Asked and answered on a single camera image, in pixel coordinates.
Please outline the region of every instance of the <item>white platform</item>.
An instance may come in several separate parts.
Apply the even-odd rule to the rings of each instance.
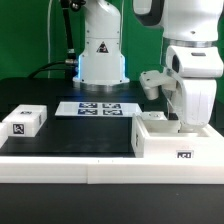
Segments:
[[[132,117],[141,112],[135,103],[61,102],[55,116]]]

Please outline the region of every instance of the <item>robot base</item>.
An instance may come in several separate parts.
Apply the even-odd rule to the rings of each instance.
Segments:
[[[73,87],[84,89],[87,91],[93,91],[93,92],[113,92],[117,90],[124,90],[128,89],[129,87],[129,79],[125,80],[122,83],[114,84],[114,85],[99,85],[99,84],[88,84],[83,83],[79,79],[74,78],[73,79]]]
[[[132,146],[136,157],[176,162],[224,160],[224,138],[210,125],[179,133],[180,122],[167,120],[163,112],[133,116]]]

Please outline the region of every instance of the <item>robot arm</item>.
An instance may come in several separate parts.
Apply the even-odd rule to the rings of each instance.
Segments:
[[[144,26],[155,26],[161,21],[164,0],[133,0],[136,17]]]
[[[144,89],[162,85],[173,112],[185,127],[204,127],[210,120],[216,94],[214,78],[223,73],[223,62],[214,46],[218,39],[217,25],[223,2],[133,2],[136,16],[143,25],[159,24],[164,28],[161,57],[164,72],[157,72],[158,76],[155,71],[142,74],[141,84]],[[166,82],[172,83],[172,88],[170,85],[167,88]]]

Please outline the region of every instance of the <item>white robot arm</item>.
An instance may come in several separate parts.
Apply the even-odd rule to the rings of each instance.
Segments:
[[[164,28],[163,74],[144,72],[140,81],[149,99],[162,85],[182,127],[208,124],[215,100],[215,78],[223,62],[215,41],[224,0],[133,0],[137,18],[145,26]]]
[[[128,83],[120,51],[120,12],[105,0],[86,0],[84,13],[85,50],[79,57],[75,86],[110,91]]]

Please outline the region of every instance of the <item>black cable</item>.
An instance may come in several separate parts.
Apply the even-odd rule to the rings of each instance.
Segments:
[[[68,50],[74,50],[73,40],[72,40],[72,30],[71,30],[71,23],[69,18],[69,11],[68,9],[63,9],[63,16],[64,16],[64,23],[65,23],[65,30],[66,30],[66,39],[67,39],[67,48]],[[76,59],[74,56],[71,58],[71,54],[68,52],[69,59]]]
[[[65,34],[66,34],[66,41],[67,41],[67,57],[68,59],[76,59],[76,54],[73,45],[73,38],[72,38],[72,29],[71,29],[71,22],[69,17],[69,4],[70,1],[68,0],[60,0],[61,8],[63,12],[64,24],[65,24]]]
[[[46,64],[46,65],[40,67],[40,68],[37,69],[36,71],[30,73],[30,74],[27,76],[27,78],[29,78],[29,79],[33,79],[33,78],[34,78],[34,77],[35,77],[41,70],[46,69],[46,68],[49,68],[49,67],[54,66],[54,65],[62,65],[62,64],[65,65],[65,62],[64,62],[64,61],[55,61],[55,62],[51,62],[51,63],[49,63],[49,64]]]

